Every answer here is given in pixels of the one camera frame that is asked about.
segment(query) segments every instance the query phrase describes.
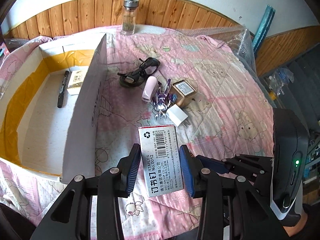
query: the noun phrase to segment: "recycling symbol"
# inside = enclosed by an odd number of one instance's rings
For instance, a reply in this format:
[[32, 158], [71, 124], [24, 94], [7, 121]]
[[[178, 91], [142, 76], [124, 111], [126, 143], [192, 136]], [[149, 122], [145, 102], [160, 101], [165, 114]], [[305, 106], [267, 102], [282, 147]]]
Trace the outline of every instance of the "recycling symbol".
[[150, 138], [150, 133], [149, 132], [145, 132], [143, 136], [146, 137], [146, 138]]

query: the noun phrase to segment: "gold box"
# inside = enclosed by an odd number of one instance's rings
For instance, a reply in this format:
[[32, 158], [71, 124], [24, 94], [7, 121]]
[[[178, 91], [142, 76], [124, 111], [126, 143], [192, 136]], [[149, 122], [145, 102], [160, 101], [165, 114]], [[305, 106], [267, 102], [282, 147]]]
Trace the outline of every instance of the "gold box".
[[180, 80], [172, 84], [170, 94], [176, 94], [177, 100], [175, 104], [180, 108], [186, 107], [192, 100], [197, 91], [185, 80]]

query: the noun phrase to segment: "pink stapler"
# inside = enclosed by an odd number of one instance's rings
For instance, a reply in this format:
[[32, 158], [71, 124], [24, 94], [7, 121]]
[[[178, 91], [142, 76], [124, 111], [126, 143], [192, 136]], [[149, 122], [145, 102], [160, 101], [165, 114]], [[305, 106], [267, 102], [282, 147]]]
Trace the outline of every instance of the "pink stapler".
[[142, 98], [141, 98], [142, 101], [145, 101], [148, 103], [151, 102], [153, 95], [156, 93], [158, 88], [159, 88], [159, 85], [158, 85], [157, 78], [154, 76], [148, 77], [142, 93]]

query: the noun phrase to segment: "black marker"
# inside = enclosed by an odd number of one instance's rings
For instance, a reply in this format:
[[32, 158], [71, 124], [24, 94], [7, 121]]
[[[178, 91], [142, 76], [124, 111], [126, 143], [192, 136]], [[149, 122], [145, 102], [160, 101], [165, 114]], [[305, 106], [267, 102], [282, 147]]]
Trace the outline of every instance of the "black marker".
[[67, 85], [67, 80], [69, 76], [69, 71], [66, 71], [64, 73], [63, 81], [62, 81], [62, 86], [60, 88], [60, 93], [58, 97], [58, 108], [62, 107], [63, 104], [63, 97], [64, 97], [64, 91], [66, 90], [66, 85]]

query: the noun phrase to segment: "gray bottle lid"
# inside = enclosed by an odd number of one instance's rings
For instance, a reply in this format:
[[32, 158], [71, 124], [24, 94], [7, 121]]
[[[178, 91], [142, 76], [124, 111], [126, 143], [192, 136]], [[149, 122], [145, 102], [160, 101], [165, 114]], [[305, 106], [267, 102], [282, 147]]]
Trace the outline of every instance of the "gray bottle lid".
[[139, 0], [123, 0], [123, 6], [127, 8], [137, 8]]

